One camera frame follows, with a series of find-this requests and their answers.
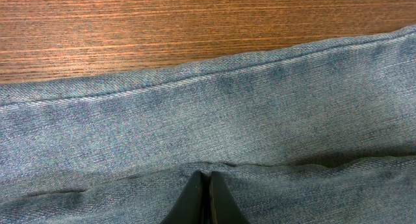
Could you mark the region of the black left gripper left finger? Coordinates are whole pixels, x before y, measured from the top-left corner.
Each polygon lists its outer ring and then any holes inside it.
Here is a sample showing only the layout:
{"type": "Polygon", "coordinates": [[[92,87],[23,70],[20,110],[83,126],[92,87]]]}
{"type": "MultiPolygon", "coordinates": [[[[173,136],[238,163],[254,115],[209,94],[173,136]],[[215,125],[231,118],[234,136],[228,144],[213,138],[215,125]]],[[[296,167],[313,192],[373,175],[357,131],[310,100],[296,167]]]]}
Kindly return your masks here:
{"type": "Polygon", "coordinates": [[[161,221],[161,224],[200,224],[203,210],[202,173],[192,174],[183,188],[175,205],[161,221]]]}

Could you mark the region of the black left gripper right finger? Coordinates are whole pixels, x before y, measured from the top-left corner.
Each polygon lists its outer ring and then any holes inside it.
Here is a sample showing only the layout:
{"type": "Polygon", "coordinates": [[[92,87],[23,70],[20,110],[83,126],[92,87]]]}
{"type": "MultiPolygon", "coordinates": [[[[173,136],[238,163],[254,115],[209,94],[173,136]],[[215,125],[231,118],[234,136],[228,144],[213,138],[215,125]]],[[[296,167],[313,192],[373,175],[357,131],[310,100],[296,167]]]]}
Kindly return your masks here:
{"type": "Polygon", "coordinates": [[[236,204],[223,176],[214,171],[210,176],[209,204],[213,224],[249,224],[236,204]]]}

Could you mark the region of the light blue denim jeans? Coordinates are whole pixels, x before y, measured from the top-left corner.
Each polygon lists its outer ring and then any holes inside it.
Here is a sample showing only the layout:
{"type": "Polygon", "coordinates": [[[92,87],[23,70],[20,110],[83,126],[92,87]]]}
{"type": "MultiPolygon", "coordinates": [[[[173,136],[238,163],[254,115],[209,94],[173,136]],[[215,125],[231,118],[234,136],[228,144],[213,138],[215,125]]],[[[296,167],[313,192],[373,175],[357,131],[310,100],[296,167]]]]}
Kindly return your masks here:
{"type": "Polygon", "coordinates": [[[1,86],[2,223],[160,223],[193,175],[250,223],[414,223],[415,27],[1,86]]]}

